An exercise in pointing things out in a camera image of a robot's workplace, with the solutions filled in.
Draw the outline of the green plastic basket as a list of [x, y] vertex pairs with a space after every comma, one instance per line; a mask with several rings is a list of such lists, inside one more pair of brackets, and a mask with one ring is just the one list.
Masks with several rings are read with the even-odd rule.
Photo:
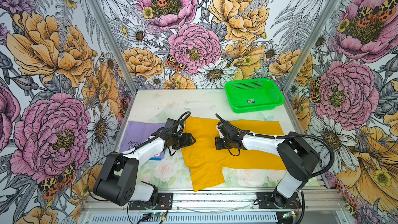
[[232, 108], [237, 114], [273, 110], [285, 102], [285, 98], [270, 79], [248, 79], [228, 82], [225, 92]]

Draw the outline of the aluminium front rail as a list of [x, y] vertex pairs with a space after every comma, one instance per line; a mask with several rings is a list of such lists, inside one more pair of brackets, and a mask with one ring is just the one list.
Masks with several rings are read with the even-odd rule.
[[[272, 191], [272, 188], [211, 188], [193, 192], [192, 190], [177, 189], [173, 191], [173, 212], [189, 211], [201, 212], [226, 211], [237, 209], [246, 211], [257, 210], [253, 205], [257, 192]], [[338, 211], [346, 210], [345, 202], [337, 190], [322, 187], [304, 187], [305, 208], [309, 211]]]

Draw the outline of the folded purple t shirt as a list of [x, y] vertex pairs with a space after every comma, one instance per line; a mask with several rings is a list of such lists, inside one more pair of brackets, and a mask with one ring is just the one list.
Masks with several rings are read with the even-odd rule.
[[129, 121], [125, 128], [122, 142], [119, 147], [120, 153], [125, 153], [128, 150], [135, 148], [137, 145], [148, 140], [151, 134], [164, 127], [164, 124], [157, 123], [143, 123]]

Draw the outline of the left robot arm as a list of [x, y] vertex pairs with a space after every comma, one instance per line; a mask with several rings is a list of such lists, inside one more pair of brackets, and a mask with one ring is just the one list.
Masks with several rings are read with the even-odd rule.
[[147, 140], [136, 147], [107, 155], [92, 192], [119, 206], [131, 203], [141, 208], [156, 208], [162, 203], [158, 187], [138, 182], [138, 169], [166, 149], [176, 151], [196, 142], [191, 133], [184, 132], [188, 117], [189, 113], [186, 112], [177, 120], [169, 118], [163, 127], [151, 133]]

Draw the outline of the yellow t shirt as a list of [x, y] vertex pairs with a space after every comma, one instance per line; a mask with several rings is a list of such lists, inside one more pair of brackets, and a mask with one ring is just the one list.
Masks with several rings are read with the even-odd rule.
[[218, 121], [190, 117], [184, 131], [196, 142], [182, 149], [185, 165], [190, 169], [194, 191], [219, 186], [260, 187], [278, 183], [287, 170], [274, 154], [256, 150], [217, 150], [215, 138]]

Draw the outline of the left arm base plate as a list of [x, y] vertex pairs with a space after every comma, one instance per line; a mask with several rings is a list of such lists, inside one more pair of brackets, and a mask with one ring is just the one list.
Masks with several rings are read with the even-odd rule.
[[151, 197], [149, 201], [131, 201], [128, 205], [130, 211], [171, 210], [173, 206], [171, 192], [161, 192]]

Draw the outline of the green circuit board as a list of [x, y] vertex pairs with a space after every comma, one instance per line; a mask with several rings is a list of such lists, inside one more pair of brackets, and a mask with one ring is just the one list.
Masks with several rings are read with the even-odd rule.
[[295, 218], [296, 213], [294, 211], [286, 212], [282, 215], [282, 218]]
[[143, 215], [146, 219], [163, 218], [166, 216], [166, 212], [146, 213]]

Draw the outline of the left aluminium corner post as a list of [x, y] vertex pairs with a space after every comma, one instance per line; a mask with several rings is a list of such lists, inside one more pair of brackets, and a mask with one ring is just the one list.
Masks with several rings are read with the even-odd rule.
[[130, 89], [130, 91], [132, 92], [132, 94], [134, 96], [136, 96], [137, 94], [137, 86], [134, 82], [133, 77], [131, 76], [130, 70], [126, 65], [126, 62], [122, 56], [122, 52], [118, 46], [118, 43], [114, 37], [114, 34], [112, 32], [112, 29], [110, 28], [106, 15], [104, 14], [103, 10], [101, 9], [101, 5], [98, 2], [98, 0], [86, 0], [87, 3], [90, 6], [90, 9], [92, 10], [92, 14], [94, 16], [94, 18], [96, 19], [99, 28], [101, 29], [109, 47], [111, 52], [113, 53], [120, 69], [121, 72], [125, 78], [125, 81]]

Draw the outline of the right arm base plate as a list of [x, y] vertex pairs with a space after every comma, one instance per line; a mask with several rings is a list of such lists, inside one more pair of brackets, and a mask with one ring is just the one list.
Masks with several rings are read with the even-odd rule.
[[285, 198], [279, 193], [270, 191], [257, 192], [254, 205], [257, 205], [259, 209], [300, 209], [302, 207], [300, 198], [296, 192], [290, 198]]

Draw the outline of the right aluminium corner post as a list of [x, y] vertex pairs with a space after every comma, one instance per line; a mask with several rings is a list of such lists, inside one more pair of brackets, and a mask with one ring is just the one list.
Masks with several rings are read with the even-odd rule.
[[328, 0], [325, 5], [325, 8], [320, 11], [318, 20], [316, 21], [314, 27], [312, 28], [309, 37], [298, 56], [297, 61], [292, 67], [291, 72], [287, 76], [282, 86], [282, 92], [286, 92], [289, 89], [290, 85], [293, 83], [293, 81], [296, 79], [298, 73], [301, 70], [301, 67], [304, 65], [304, 62], [307, 60], [307, 57], [310, 54], [310, 51], [312, 50], [317, 37], [322, 32], [322, 28], [326, 25], [328, 19], [330, 18], [334, 9], [336, 8], [337, 4], [340, 1], [341, 0]]

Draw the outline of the aluminium corner post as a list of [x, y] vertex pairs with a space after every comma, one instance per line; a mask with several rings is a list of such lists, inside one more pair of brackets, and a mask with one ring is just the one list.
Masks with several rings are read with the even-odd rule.
[[121, 72], [125, 78], [125, 81], [130, 89], [130, 91], [132, 92], [132, 94], [134, 96], [136, 96], [137, 94], [137, 86], [134, 82], [133, 77], [131, 76], [130, 70], [126, 65], [126, 62], [122, 56], [122, 52], [118, 46], [118, 43], [114, 37], [114, 34], [112, 32], [112, 29], [110, 28], [106, 15], [104, 14], [103, 10], [101, 9], [101, 5], [98, 2], [98, 0], [86, 0], [87, 3], [90, 6], [90, 9], [92, 10], [92, 14], [94, 16], [94, 18], [96, 19], [99, 28], [101, 29], [109, 47], [111, 52], [113, 53], [120, 69]]
[[334, 9], [336, 8], [337, 4], [340, 1], [341, 0], [328, 0], [325, 5], [325, 8], [320, 11], [318, 20], [316, 21], [314, 27], [312, 28], [309, 37], [298, 56], [297, 61], [292, 67], [291, 72], [287, 76], [282, 86], [282, 92], [286, 92], [289, 89], [290, 85], [293, 83], [293, 81], [296, 79], [298, 73], [301, 70], [301, 67], [304, 65], [304, 62], [307, 60], [307, 57], [310, 54], [310, 51], [312, 50], [317, 37], [322, 32], [322, 28], [326, 25], [328, 19], [330, 18]]

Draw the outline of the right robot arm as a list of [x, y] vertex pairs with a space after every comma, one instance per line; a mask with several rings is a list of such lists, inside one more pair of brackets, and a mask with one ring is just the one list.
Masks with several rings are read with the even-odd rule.
[[272, 194], [265, 198], [266, 203], [278, 208], [285, 208], [293, 195], [307, 184], [320, 161], [318, 153], [296, 132], [281, 136], [256, 134], [241, 130], [224, 120], [218, 122], [217, 130], [217, 150], [256, 150], [282, 159], [287, 173]]

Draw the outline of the right green circuit board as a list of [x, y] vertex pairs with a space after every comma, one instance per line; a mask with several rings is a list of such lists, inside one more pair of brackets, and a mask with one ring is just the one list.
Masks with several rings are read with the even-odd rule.
[[282, 218], [295, 218], [296, 213], [294, 211], [286, 212], [282, 215]]

